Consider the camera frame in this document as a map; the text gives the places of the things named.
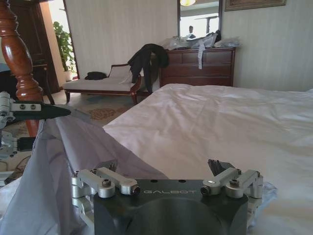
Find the gray cloth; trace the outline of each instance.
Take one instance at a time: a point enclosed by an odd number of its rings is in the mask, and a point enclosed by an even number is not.
[[[75,170],[117,160],[116,172],[124,176],[166,178],[100,126],[75,116],[72,112],[41,122],[32,157],[3,217],[0,235],[90,233],[71,204],[70,178]]]

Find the wooden dresser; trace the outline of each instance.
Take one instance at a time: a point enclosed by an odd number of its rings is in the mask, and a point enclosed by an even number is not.
[[[235,48],[208,48],[203,52],[199,69],[198,50],[168,51],[169,66],[160,69],[160,87],[170,83],[194,86],[232,86]]]

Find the cable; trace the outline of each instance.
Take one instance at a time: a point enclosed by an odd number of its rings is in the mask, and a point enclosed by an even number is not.
[[[27,157],[24,157],[24,158],[17,164],[17,166],[15,167],[15,170],[21,171],[21,169],[19,169],[20,164],[21,164],[25,159],[30,158],[30,156],[31,156],[31,155],[29,155],[29,156],[27,156]]]
[[[0,161],[0,163],[4,163],[5,164],[5,171],[9,170],[9,164],[7,162]]]

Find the silver clamp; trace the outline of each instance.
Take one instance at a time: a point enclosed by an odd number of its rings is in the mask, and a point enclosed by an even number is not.
[[[248,196],[247,227],[254,219],[256,210],[262,203],[263,176],[255,170],[241,174],[239,169],[228,168],[212,179],[203,181],[203,196],[218,195],[225,187],[226,195],[232,198]]]
[[[15,117],[13,112],[16,111],[41,111],[40,104],[15,103],[7,92],[0,92],[0,129],[6,126],[8,121],[13,121]]]
[[[110,169],[116,166],[109,161]],[[136,195],[140,193],[140,187],[135,179],[125,178],[108,168],[76,171],[71,178],[72,204],[79,209],[82,220],[91,228],[94,228],[94,216],[91,201],[87,196],[98,193],[101,198],[110,198],[115,195],[115,188],[119,188],[124,195]]]
[[[252,198],[262,198],[263,176],[255,170],[247,170],[237,179],[226,184],[228,197],[241,198],[244,194]]]
[[[221,188],[224,187],[230,180],[237,178],[241,174],[239,169],[228,168],[212,179],[206,179],[203,181],[203,187],[201,188],[202,195],[218,195],[221,192]]]

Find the black jacket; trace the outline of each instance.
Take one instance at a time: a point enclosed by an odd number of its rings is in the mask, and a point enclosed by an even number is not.
[[[151,68],[150,68],[150,58],[152,52],[157,57],[159,67],[165,68],[168,66],[169,61],[166,50],[163,47],[156,44],[144,45],[128,61],[128,64],[131,66],[131,71],[133,73],[133,83],[137,81],[140,71],[143,69],[145,84],[149,93],[152,93]]]

